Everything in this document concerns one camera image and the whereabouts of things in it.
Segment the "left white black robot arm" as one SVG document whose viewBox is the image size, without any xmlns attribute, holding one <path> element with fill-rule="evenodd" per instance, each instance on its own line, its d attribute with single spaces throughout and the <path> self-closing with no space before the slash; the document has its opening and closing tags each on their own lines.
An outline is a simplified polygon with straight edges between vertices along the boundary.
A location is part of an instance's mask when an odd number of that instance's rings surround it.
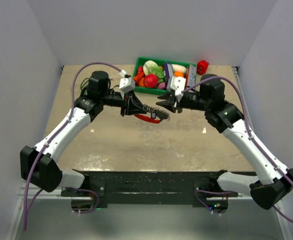
<svg viewBox="0 0 293 240">
<path fill-rule="evenodd" d="M 72 188 L 78 196 L 87 195 L 90 184 L 85 181 L 84 174 L 76 170 L 62 171 L 57 162 L 66 147 L 102 112 L 104 106 L 120 108 L 121 116 L 146 114 L 134 93 L 135 84 L 130 75 L 125 75 L 120 79 L 119 91 L 114 91 L 105 71 L 93 72 L 87 87 L 59 125 L 35 146 L 25 146 L 20 151 L 21 177 L 46 192 L 62 187 Z"/>
</svg>

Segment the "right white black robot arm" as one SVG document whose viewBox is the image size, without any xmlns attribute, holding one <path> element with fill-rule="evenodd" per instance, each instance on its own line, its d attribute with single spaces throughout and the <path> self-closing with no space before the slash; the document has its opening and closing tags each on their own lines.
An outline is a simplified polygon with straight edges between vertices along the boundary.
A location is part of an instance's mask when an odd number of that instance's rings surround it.
<svg viewBox="0 0 293 240">
<path fill-rule="evenodd" d="M 269 210 L 292 190 L 293 168 L 288 168 L 266 148 L 249 126 L 245 112 L 225 99 L 225 85 L 220 76 L 206 74 L 197 86 L 199 91 L 193 92 L 185 78 L 174 76 L 157 105 L 173 113 L 181 113 L 183 109 L 203 111 L 207 122 L 233 143 L 254 169 L 254 176 L 219 171 L 209 184 L 212 195 L 244 194 Z"/>
</svg>

